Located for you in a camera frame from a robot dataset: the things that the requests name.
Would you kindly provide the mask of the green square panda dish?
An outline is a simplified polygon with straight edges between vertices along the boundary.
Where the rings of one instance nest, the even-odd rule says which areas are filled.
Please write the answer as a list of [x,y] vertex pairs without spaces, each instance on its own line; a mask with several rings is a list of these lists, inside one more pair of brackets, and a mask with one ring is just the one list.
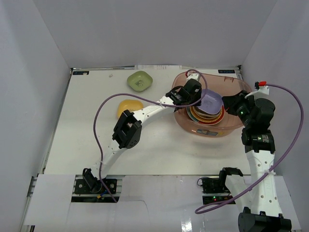
[[143,92],[153,83],[153,78],[145,71],[137,71],[127,78],[127,84],[135,92]]

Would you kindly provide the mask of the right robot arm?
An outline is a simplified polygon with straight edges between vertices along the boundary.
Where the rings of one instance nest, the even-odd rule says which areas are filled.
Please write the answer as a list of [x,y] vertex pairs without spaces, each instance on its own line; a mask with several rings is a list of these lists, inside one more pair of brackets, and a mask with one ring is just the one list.
[[253,187],[246,191],[244,177],[239,169],[224,168],[226,176],[218,180],[218,188],[231,192],[239,216],[241,232],[290,232],[292,222],[284,218],[275,186],[275,143],[269,130],[275,105],[268,99],[255,99],[241,91],[222,98],[226,112],[238,116],[244,125],[241,140],[250,166]]

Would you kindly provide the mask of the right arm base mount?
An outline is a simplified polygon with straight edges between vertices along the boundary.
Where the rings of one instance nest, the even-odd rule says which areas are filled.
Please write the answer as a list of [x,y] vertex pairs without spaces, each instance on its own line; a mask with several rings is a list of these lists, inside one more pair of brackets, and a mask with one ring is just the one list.
[[210,203],[219,204],[233,198],[231,192],[218,178],[201,177],[197,185],[202,188],[202,201],[204,205]]

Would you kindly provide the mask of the red floral round plate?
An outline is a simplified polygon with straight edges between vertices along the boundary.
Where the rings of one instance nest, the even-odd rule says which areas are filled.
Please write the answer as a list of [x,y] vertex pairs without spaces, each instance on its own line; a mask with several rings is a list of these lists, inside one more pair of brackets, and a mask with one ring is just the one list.
[[215,125],[218,124],[224,118],[224,108],[222,107],[220,112],[216,115],[207,115],[207,114],[197,114],[197,111],[194,107],[187,107],[186,112],[189,118],[197,123],[205,125]]

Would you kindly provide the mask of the yellow square panda dish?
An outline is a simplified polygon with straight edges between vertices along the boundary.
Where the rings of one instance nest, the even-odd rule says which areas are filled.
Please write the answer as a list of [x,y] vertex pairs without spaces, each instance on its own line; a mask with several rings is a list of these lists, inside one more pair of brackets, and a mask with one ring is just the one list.
[[128,110],[129,112],[137,111],[144,108],[143,103],[138,100],[123,100],[119,103],[117,109],[117,118],[119,118],[123,111]]

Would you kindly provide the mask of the woven bamboo round tray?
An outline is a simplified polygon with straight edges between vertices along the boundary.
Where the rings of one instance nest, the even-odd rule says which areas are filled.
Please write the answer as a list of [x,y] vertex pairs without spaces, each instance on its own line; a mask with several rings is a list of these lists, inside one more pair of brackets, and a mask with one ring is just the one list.
[[223,117],[224,117],[224,114],[220,117],[220,118],[215,118],[215,119],[204,119],[204,118],[201,118],[201,117],[199,117],[198,115],[196,115],[195,114],[195,112],[194,112],[194,109],[193,109],[193,107],[190,107],[190,112],[191,112],[191,115],[195,118],[195,119],[197,119],[198,121],[200,121],[200,122],[202,122],[202,123],[204,123],[204,124],[215,124],[215,123],[218,123],[218,122],[220,122],[222,119],[223,119]]

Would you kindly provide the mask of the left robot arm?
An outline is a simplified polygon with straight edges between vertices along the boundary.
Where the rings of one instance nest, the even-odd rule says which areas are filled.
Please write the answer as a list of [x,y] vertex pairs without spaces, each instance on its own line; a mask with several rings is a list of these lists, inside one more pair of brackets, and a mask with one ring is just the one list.
[[[113,128],[108,151],[104,152],[97,135],[97,120],[103,106],[109,100],[118,96],[131,96],[149,102],[150,105],[137,111],[124,110],[121,113]],[[203,96],[202,84],[197,79],[187,78],[183,86],[172,88],[156,102],[126,93],[114,94],[105,99],[99,106],[93,122],[93,133],[99,148],[100,158],[95,164],[96,171],[94,173],[91,168],[83,169],[82,176],[85,181],[85,187],[92,193],[99,193],[101,191],[110,193],[111,191],[103,179],[107,176],[120,155],[138,144],[143,127],[165,114],[174,113],[187,106],[200,105]]]

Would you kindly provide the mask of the cream square panda dish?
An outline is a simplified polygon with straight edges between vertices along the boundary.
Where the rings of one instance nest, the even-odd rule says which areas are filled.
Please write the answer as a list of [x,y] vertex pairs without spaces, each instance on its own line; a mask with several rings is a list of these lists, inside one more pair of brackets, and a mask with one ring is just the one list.
[[196,108],[194,108],[194,112],[196,115],[198,115],[201,118],[204,119],[215,119],[215,118],[220,118],[224,113],[222,112],[222,110],[220,110],[218,113],[216,114],[207,114],[205,112],[199,111]]

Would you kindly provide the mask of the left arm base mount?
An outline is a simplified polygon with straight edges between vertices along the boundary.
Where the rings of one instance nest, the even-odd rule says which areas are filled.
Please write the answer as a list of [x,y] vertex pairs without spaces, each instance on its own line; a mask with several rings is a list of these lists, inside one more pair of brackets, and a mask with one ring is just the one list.
[[116,203],[119,200],[117,195],[117,179],[103,179],[116,201],[114,201],[105,187],[98,181],[93,188],[84,179],[76,179],[72,193],[72,203]]

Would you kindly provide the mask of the purple square panda dish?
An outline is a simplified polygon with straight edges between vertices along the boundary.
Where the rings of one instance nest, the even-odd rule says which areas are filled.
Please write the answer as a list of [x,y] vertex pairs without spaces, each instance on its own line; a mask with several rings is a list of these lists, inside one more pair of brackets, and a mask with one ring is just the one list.
[[218,114],[223,105],[222,96],[210,89],[203,89],[202,95],[203,94],[205,94],[205,96],[197,109],[210,115]]

